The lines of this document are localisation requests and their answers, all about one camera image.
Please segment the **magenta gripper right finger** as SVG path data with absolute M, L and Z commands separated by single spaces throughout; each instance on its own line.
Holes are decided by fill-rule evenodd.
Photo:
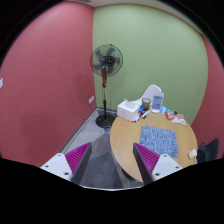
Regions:
M 159 155 L 138 143 L 133 144 L 133 154 L 145 185 L 182 169 L 168 154 Z

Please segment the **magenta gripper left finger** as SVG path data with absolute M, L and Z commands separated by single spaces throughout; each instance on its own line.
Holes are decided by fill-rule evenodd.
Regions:
M 91 153 L 92 144 L 88 142 L 66 154 L 57 153 L 41 169 L 79 185 Z

